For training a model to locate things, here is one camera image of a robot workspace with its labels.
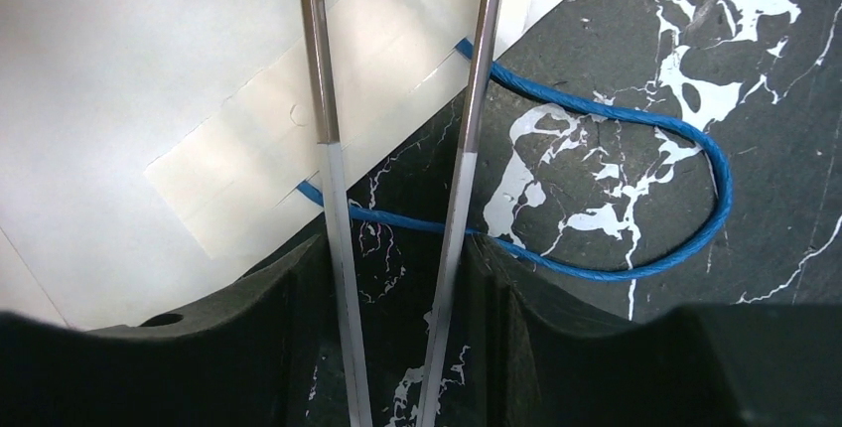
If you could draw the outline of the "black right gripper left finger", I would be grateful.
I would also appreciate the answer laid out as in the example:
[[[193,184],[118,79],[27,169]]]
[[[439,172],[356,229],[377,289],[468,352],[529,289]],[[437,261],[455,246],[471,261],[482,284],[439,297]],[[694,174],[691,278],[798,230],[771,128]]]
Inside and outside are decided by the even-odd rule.
[[[1,316],[5,426],[301,426],[329,313],[315,235],[138,327],[82,332]]]

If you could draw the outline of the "metal serving tongs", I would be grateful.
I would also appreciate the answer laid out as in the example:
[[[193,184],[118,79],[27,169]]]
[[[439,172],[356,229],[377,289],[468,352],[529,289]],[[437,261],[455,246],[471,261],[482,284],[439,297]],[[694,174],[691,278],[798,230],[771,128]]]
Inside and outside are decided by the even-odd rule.
[[[463,120],[455,158],[446,221],[434,223],[396,213],[353,209],[347,197],[339,112],[330,52],[325,0],[301,0],[309,81],[322,156],[321,187],[307,182],[299,191],[324,209],[338,302],[339,328],[353,426],[372,423],[356,272],[351,247],[351,220],[361,219],[444,235],[431,324],[423,367],[416,423],[436,422],[438,401],[455,299],[461,252],[478,161],[480,126],[487,96],[501,0],[480,0]]]

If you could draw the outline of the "blue checkered paper bag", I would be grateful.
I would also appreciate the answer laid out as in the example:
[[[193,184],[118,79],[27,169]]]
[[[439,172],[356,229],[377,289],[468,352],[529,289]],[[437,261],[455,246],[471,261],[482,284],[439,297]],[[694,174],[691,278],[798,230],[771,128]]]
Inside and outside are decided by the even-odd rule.
[[[465,86],[481,0],[1,0],[1,311],[137,323],[319,213],[305,3],[357,181]]]

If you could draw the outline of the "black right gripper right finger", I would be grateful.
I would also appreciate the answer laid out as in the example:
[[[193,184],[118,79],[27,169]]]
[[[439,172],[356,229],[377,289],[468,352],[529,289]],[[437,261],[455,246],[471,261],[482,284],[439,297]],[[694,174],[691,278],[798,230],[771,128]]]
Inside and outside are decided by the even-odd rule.
[[[837,426],[841,310],[685,305],[645,324],[569,294],[493,239],[461,290],[485,426]]]

